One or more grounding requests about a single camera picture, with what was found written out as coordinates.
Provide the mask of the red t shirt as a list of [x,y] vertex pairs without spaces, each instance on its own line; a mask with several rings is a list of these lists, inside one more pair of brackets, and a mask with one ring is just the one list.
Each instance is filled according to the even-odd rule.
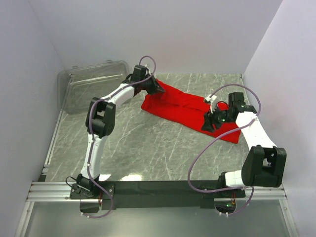
[[204,114],[209,110],[209,105],[204,102],[204,98],[185,93],[162,81],[158,81],[158,83],[165,89],[165,92],[147,94],[141,105],[142,110],[212,137],[218,137],[237,128],[236,123],[229,122],[223,124],[215,132],[203,131],[201,128],[204,124]]

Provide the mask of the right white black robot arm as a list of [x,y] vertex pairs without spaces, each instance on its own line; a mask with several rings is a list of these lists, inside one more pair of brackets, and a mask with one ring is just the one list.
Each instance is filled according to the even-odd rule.
[[227,109],[220,109],[219,99],[208,95],[204,101],[210,105],[204,114],[203,131],[215,132],[225,124],[233,122],[242,132],[249,153],[241,170],[224,173],[217,184],[217,193],[228,197],[234,187],[256,186],[278,188],[282,183],[287,153],[268,137],[263,129],[254,106],[244,101],[242,92],[229,94]]

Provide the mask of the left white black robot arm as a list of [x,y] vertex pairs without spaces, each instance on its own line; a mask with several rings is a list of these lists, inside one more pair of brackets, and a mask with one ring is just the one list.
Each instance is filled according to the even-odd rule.
[[129,74],[113,92],[91,100],[85,121],[88,145],[84,165],[76,178],[76,183],[81,187],[85,197],[94,198],[101,192],[101,156],[105,142],[115,127],[116,109],[142,90],[149,95],[165,92],[147,66],[136,65],[133,73]]

